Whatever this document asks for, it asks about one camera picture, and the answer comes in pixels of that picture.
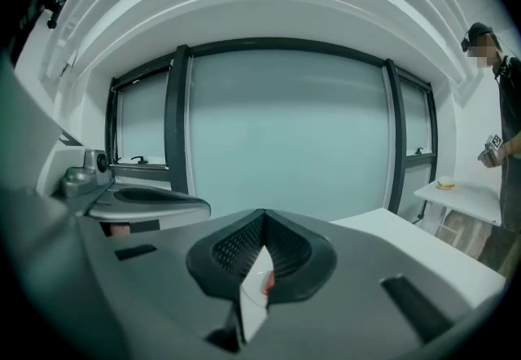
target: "cap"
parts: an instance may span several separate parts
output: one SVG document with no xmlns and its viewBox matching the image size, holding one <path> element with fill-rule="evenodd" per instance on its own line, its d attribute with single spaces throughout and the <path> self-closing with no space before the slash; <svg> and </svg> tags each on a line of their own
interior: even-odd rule
<svg viewBox="0 0 521 360">
<path fill-rule="evenodd" d="M 492 27 L 488 27 L 483 23 L 473 23 L 471 28 L 469 29 L 469 44 L 470 46 L 478 45 L 478 36 L 483 34 L 494 33 Z"/>
</svg>

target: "window latch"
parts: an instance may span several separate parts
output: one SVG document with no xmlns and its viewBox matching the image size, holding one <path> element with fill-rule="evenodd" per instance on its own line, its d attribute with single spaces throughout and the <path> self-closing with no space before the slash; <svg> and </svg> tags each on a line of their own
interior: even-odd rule
<svg viewBox="0 0 521 360">
<path fill-rule="evenodd" d="M 148 163 L 148 160 L 145 160 L 145 157 L 143 157 L 143 156 L 134 156 L 134 157 L 131 157 L 130 159 L 131 160 L 139 159 L 138 165 L 145 165 L 146 163 Z"/>
</svg>

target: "window frame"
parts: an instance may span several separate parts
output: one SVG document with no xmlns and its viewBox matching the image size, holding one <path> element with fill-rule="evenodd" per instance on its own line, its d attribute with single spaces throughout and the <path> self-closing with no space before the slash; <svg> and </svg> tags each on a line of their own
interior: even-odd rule
<svg viewBox="0 0 521 360">
<path fill-rule="evenodd" d="M 107 114 L 105 124 L 105 148 L 109 157 L 111 168 L 116 176 L 161 180 L 170 182 L 173 191 L 189 193 L 193 189 L 191 179 L 191 162 L 189 145 L 186 144 L 186 123 L 189 107 L 189 92 L 187 84 L 190 79 L 190 66 L 193 59 L 206 55 L 218 55 L 233 51 L 244 50 L 297 50 L 326 55 L 336 55 L 348 59 L 358 60 L 383 69 L 387 73 L 387 82 L 390 94 L 390 107 L 392 102 L 392 114 L 394 115 L 394 161 L 392 168 L 392 181 L 387 203 L 387 209 L 398 213 L 401 194 L 405 179 L 405 169 L 424 163 L 431 164 L 430 181 L 436 178 L 438 133 L 436 121 L 436 107 L 432 94 L 431 84 L 421 80 L 415 75 L 398 68 L 391 59 L 380 59 L 365 52 L 346 46 L 338 46 L 326 42 L 316 42 L 288 37 L 248 37 L 220 42 L 204 43 L 197 46 L 180 45 L 167 55 L 153 59 L 124 75 L 113 78 L 107 100 Z M 130 165 L 117 162 L 117 104 L 118 92 L 131 83 L 151 74 L 169 71 L 167 78 L 167 90 L 164 109 L 164 155 L 166 165 Z M 406 155 L 406 125 L 405 107 L 401 93 L 401 83 L 405 82 L 415 86 L 426 93 L 428 113 L 431 122 L 431 153 L 422 155 Z M 423 217 L 426 207 L 425 202 L 422 212 Z"/>
</svg>

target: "white table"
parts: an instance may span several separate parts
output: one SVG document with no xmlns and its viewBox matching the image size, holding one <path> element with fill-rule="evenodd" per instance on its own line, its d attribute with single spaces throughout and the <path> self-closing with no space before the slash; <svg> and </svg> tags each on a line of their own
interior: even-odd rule
<svg viewBox="0 0 521 360">
<path fill-rule="evenodd" d="M 442 183 L 454 182 L 445 177 L 441 177 L 440 181 Z M 456 181 L 455 183 L 456 186 L 453 189 L 445 191 L 437 188 L 437 181 L 434 181 L 418 189 L 414 194 L 424 200 L 454 209 L 494 226 L 501 225 L 499 196 L 495 191 L 468 182 Z"/>
<path fill-rule="evenodd" d="M 385 239 L 457 289 L 473 308 L 500 292 L 505 278 L 472 257 L 390 213 L 376 209 L 333 224 Z"/>
</svg>

